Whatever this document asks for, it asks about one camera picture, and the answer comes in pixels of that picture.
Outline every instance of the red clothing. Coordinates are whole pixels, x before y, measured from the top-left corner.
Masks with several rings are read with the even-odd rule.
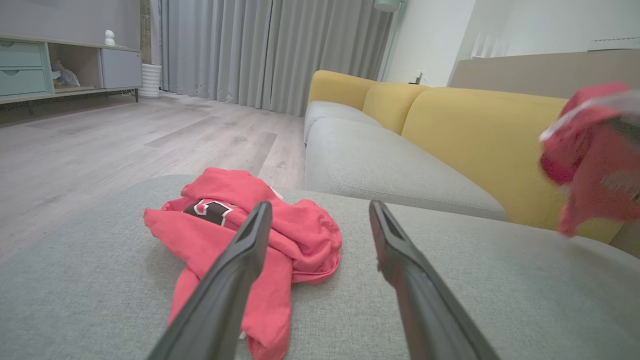
[[[147,209],[144,219],[153,235],[187,264],[175,286],[171,322],[249,212],[264,200],[273,207],[269,247],[241,328],[255,359],[281,359],[289,345],[291,283],[323,282],[340,262],[340,231],[329,214],[311,200],[288,205],[246,171],[208,168],[182,189],[181,198],[162,210]],[[220,208],[221,225],[183,212],[187,207],[197,215]]]
[[[627,90],[617,83],[579,90],[541,135],[543,170],[557,184],[571,184],[558,228],[567,236],[593,217],[640,218],[640,148],[606,124],[619,110],[605,101],[586,102]]]

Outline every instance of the open shelf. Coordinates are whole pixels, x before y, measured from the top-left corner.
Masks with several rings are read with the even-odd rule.
[[[60,61],[63,67],[71,70],[80,82],[78,86],[64,86],[55,89],[56,94],[100,88],[100,69],[98,52],[100,49],[79,45],[48,43],[49,59],[54,64]]]

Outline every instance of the wooden floor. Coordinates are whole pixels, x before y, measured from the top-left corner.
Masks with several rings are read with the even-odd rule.
[[[304,161],[302,118],[183,95],[15,122],[0,128],[0,262],[151,177],[220,167],[301,188]]]

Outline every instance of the cabinet drawer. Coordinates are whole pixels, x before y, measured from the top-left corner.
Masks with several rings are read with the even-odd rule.
[[[0,96],[46,91],[47,85],[42,70],[0,69]]]
[[[0,67],[41,67],[40,45],[0,40]]]

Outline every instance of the wall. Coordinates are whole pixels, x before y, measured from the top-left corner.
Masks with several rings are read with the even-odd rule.
[[[640,37],[640,0],[514,0],[507,56],[586,51],[589,41]]]
[[[407,0],[386,81],[407,83],[424,69],[427,86],[447,86],[476,0]]]
[[[471,59],[478,34],[483,37],[501,37],[509,15],[513,9],[514,0],[476,0],[471,17],[467,24],[467,30],[463,35],[458,55],[456,56],[451,77],[455,73],[460,60]]]
[[[140,48],[138,0],[0,0],[0,33]]]

